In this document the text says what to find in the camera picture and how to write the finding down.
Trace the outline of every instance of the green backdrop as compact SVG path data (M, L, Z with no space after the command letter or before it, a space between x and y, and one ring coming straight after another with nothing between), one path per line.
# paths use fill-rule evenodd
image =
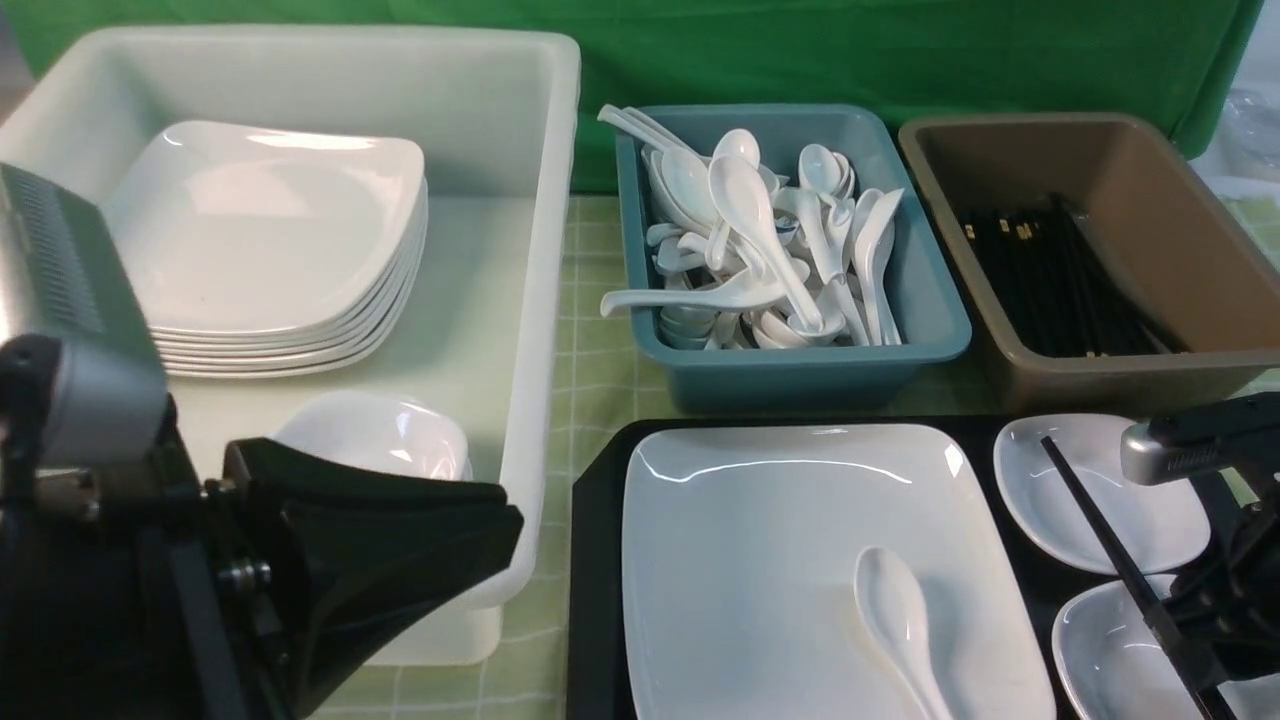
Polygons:
M32 68L114 24L430 23L582 47L580 192L614 187L604 102L1120 110L1203 150L1263 0L6 0Z

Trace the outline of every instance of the spoon handle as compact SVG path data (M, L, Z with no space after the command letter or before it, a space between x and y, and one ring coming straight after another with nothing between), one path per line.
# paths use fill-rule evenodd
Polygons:
M620 131L630 135L631 137L644 142L645 145L652 145L663 152L671 150L673 146L669 140L662 137L660 135L653 132L650 128L636 122L635 118L626 115L613 105L605 105L600 108L600 114L595 119L608 123Z
M600 315L608 318L614 310L622 307L657 307L660 305L678 305L681 307L703 307L707 310L719 310L722 313L736 313L751 310L760 304L769 305L777 297L768 297L759 293L744 293L741 290L726 286L717 286L710 290L614 290L605 292L600 299Z
M942 697L942 689L938 688L938 680L933 675L933 669L920 667L914 675L915 683L911 684L918 684L918 687L913 687L911 691L915 694L915 701L924 711L924 716L928 720L955 720L946 698Z
M623 108L621 111L622 111L623 115L630 117L636 123L639 123L639 124L644 126L645 128L648 128L649 132L652 132L654 135L658 135L658 136L662 136L671 145L676 145L678 147L684 147L685 150L689 150L690 152L694 152L695 155L698 154L698 152L694 151L692 147L689 146L687 142L685 142L684 140L680 140L678 137L676 137L676 133L671 132L669 129L667 129L666 127L663 127L662 123L659 123L658 120L650 118L649 115L645 115L644 113L641 113L636 108Z

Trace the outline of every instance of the white square plate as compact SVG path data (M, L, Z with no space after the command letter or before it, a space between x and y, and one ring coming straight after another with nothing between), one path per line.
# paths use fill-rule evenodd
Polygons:
M867 546L920 579L956 717L1056 716L978 478L922 425L707 428L635 450L622 515L640 720L911 720L854 601Z
M381 277L422 165L407 140L188 120L147 145L102 211L155 331L301 329Z
M388 264L387 272L378 279L374 288L360 300L351 313L344 313L339 320L323 325L314 334L300 334L293 340L275 340L274 337L259 337L257 340L241 341L238 343L223 342L229 337L216 342L209 341L169 341L157 338L156 347L161 359L178 363L225 363L238 364L239 360L255 360L266 357L279 357L298 352L312 352L330 350L344 343L355 342L369 334L370 329L381 322L392 307L393 301L401 295L404 287L410 287L417 277L419 261L422 256L426 241L426 191L422 192L422 211L415 210L411 228L401 246L396 250L396 258Z

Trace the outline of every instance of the white ceramic spoon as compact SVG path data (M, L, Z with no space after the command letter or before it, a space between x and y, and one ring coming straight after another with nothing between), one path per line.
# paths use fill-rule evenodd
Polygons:
M832 281L831 286L835 287L836 302L845 316L845 325L849 328L849 336L854 338L854 345L873 345L863 319L863 309L858 306L851 290L858 286L858 278L845 274Z
M728 228L727 224L724 224L723 227L726 229ZM730 274L737 274L742 272L742 269L745 268L751 270L751 277L756 279L764 278L765 266L764 266L764 260L760 259L759 252L753 250L750 246L740 242L735 242L732 245L733 245L733 252L726 254L722 269ZM685 252L700 252L703 254L704 259L707 256L709 246L710 246L709 240L694 232L686 232L684 236L680 237L680 243L678 243L680 250L684 250Z
M672 147L662 154L659 174L676 205L694 220L714 227L719 220L707 182L707 165L691 151Z
M902 190L886 193L876 201L867 224L854 241L854 268L863 288L863 304L867 307L867 324L872 345L883 345L886 331L893 323L893 314L884 295L884 266L893 251L893 242L883 242L886 229L893 222L897 205L902 200Z
M644 243L649 247L658 247L668 237L680 237L685 229L676 223L655 223L644 231Z
M650 118L636 108L614 108L613 105L605 105L600 108L600 113L596 119L608 123L622 132L630 135L631 137L644 142L649 146L657 147L658 150L666 151L671 147L684 147L690 152L698 154L696 150L689 146L687 142L680 140L676 133L671 132L662 126L658 120ZM698 155L698 158L704 164L710 164L712 159L707 155ZM769 192L777 192L780 187L785 186L790 178L785 176L778 176L769 168L760 165L759 150L756 150L755 161L753 163L760 173L760 179L764 181L764 186L769 188Z
M800 150L799 170L800 187L817 192L827 205L840 200L836 193L845 182L845 173L831 150L817 143L805 145Z
M808 341L809 345L827 345L835 337L847 327L845 322L845 314L840 309L840 301L836 299L837 290L836 283L827 283L818 292L815 302L818 309L822 311L822 327L817 331L810 331L800 324L795 315L787 318L787 327L790 327L795 333Z
M724 133L724 137L716 143L712 159L723 155L737 155L746 160L753 168L760 167L760 143L750 131L735 128Z
M832 152L836 156L836 161L840 163L840 170L844 173L845 182L840 186L838 197L849 197L854 193L855 183L858 182L856 173L854 172L854 165L840 152Z
M707 338L704 350L730 350L733 343L733 334L737 332L737 313L721 313L716 315L712 333Z
M778 315L777 310L762 310L753 319L755 320L751 323L753 328L759 328L780 345L786 347L809 347L812 345L810 341L791 329L791 325L782 319L782 315Z
M692 286L689 284L689 277L684 273L678 275L667 275L662 283L666 290L677 290L682 292L692 292ZM671 319L673 323L681 325L708 325L716 320L714 310L704 310L701 307L681 307L680 305L668 305L658 311L660 316Z
M822 313L778 241L773 225L773 204L764 181L746 160L728 156L712 160L709 177L716 210L733 232L760 252L769 270L781 281L803 327L820 328Z
M867 224L867 218L872 215L872 208L876 202L884 197L884 193L874 187L863 192L854 205L854 224L849 228L849 242L845 243L845 266L847 268L854 261L854 241L858 240L858 233L863 232L863 225Z
M796 260L787 263L786 272L799 278L808 277L809 266ZM622 307L655 307L677 305L689 309L718 310L721 313L741 313L768 307L787 296L786 284L774 278L762 282L742 270L721 284L707 290L614 290L600 299L600 316L608 318Z
M867 633L928 720L952 720L929 657L929 615L915 573L893 551L868 547L854 568L854 597Z
M805 243L813 252L814 269L823 284L841 274L840 265L841 247L832 247L832 241L827 238L827 231L822 222L822 201L818 195L809 190L796 190L796 218L800 220L800 229L804 232Z
M759 170L760 145L756 142L754 135L742 128L728 131L723 137L721 137L719 142L716 143L716 150L712 151L712 159L723 158L726 155L736 155ZM768 187L768 178L765 178L764 184ZM710 242L707 245L707 266L714 272L719 272L724 268L724 256L728 252L728 224L723 222L723 218L721 218L719 214L717 214L716 218L716 227L712 228Z
M684 145L682 142L678 141L672 142L671 137L664 137L660 132L655 132L646 123L637 120L635 117L623 113L622 110L618 110L613 105L605 105L600 108L600 111L599 114L595 115L595 119L603 123L608 123L618 128L620 131L630 135L631 137L639 140L640 142L644 142L645 145L652 145L653 147L657 147L658 150L662 151Z
M709 224L690 218L689 214L685 213L676 202L676 199L671 196L671 191L667 188L666 181L662 179L662 172L659 170L662 167L663 154L650 152L644 155L644 158L645 167L649 170L649 187L653 190L654 201L658 204L658 209L662 214L681 229L696 232L701 236L710 234L712 228Z
M663 275L687 273L695 268L701 268L704 263L705 258L701 254L681 252L678 237L668 237L662 241L662 245L658 246L658 255L653 259L653 264L658 269L658 273Z
M827 231L827 240L831 241L831 250L838 259L841 272L849 269L852 252L849 249L852 236L850 231L854 227L856 209L858 201L852 197L845 197L836 202L831 213L827 213L827 219L823 223L823 229Z

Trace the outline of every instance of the black chopstick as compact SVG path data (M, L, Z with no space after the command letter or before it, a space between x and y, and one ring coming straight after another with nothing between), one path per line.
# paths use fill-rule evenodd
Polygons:
M1084 489L1084 484L1080 483L1080 478L1075 475L1071 465L1062 456L1062 451L1057 448L1057 443L1053 442L1052 437L1046 436L1041 438L1041 446L1053 462L1053 468L1062 475L1062 482L1071 491L1071 497L1080 506L1080 511L1084 514L1084 519L1088 520L1089 527L1093 528L1093 533L1098 536L1102 550L1106 551L1107 557L1111 559L1111 564L1115 565L1116 571L1120 574L1120 580L1124 583L1125 589L1129 591L1130 597L1133 597L1138 611L1142 612L1143 621L1151 628L1160 648L1169 657L1170 664L1178 673L1178 679L1181 680L1183 687L1196 702L1201 716L1204 720L1236 720L1235 712L1226 705L1226 700L1222 698L1222 693L1216 687L1199 689L1189 679L1183 666L1181 656L1175 652L1180 648L1166 647L1166 642L1172 639L1166 637L1166 630L1172 628L1174 633L1176 633L1176 624L1172 616L1169 615L1169 610L1165 609L1156 591L1151 589L1151 585L1147 584L1147 578L1142 575L1142 570L1138 569L1138 564L1133 561L1129 551L1125 550L1120 538L1116 537L1115 530L1111 529L1111 524L1102 516L1102 511L1098 510L1093 498L1089 497L1088 491Z

